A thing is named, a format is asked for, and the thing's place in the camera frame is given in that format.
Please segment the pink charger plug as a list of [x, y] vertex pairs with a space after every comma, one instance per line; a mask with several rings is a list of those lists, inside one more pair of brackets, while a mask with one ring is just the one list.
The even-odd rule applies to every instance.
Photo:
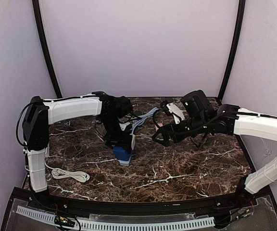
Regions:
[[162, 127], [163, 126], [163, 123], [157, 123], [156, 125], [155, 125], [155, 130], [157, 131], [160, 127]]

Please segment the blue cube socket adapter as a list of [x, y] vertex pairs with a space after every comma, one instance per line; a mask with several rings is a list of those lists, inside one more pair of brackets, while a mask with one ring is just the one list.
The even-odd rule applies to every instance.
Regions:
[[128, 153], [124, 148], [119, 146], [113, 147], [113, 154], [117, 160], [121, 161], [128, 161], [132, 156], [131, 152]]

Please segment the white cube socket adapter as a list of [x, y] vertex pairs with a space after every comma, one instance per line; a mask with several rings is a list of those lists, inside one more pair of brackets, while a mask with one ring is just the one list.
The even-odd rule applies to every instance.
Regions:
[[136, 144], [136, 135], [131, 134], [131, 149], [135, 149], [135, 144]]

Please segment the light blue power strip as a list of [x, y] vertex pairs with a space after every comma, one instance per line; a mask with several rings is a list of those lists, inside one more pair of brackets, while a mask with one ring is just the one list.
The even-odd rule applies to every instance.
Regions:
[[[151, 118], [156, 110], [158, 110], [158, 108], [154, 107], [149, 112], [147, 112], [146, 114], [141, 115], [140, 119], [136, 118], [132, 122], [132, 128], [131, 128], [131, 133], [130, 134], [134, 134], [136, 128], [139, 127], [139, 126], [142, 126], [147, 119]], [[131, 161], [131, 158], [128, 161], [119, 160], [119, 163], [120, 163], [121, 166], [129, 166], [130, 161]]]

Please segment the white power strip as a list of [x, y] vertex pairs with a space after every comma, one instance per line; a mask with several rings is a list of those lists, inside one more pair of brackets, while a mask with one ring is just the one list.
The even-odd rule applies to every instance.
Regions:
[[72, 178], [80, 183], [90, 180], [90, 175], [84, 171], [67, 171], [58, 167], [50, 167], [46, 162], [45, 167], [51, 171], [52, 177], [56, 180]]

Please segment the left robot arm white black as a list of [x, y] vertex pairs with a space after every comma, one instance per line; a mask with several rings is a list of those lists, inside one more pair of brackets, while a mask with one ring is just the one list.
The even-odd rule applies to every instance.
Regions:
[[130, 125], [121, 128], [120, 119], [133, 114], [133, 106], [125, 96], [114, 97], [102, 91], [61, 99], [35, 96], [21, 111], [17, 124], [22, 125], [23, 146], [27, 157], [30, 184], [34, 192], [45, 191], [45, 158], [49, 155], [50, 125], [72, 118], [96, 116], [104, 125], [105, 144], [112, 148], [120, 165], [128, 166], [135, 146]]

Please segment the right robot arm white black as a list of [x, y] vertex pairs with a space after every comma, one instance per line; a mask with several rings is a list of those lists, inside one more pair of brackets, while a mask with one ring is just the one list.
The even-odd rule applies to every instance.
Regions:
[[[163, 146], [178, 143], [187, 137], [217, 133], [247, 135], [277, 141], [277, 116], [253, 112], [236, 105], [223, 104], [217, 110], [202, 90], [188, 93], [181, 98], [188, 113], [185, 118], [174, 104], [164, 101], [161, 110], [174, 117], [174, 122], [160, 126], [152, 140]], [[259, 170], [242, 177], [236, 189], [239, 196], [251, 196], [277, 180], [277, 156]]]

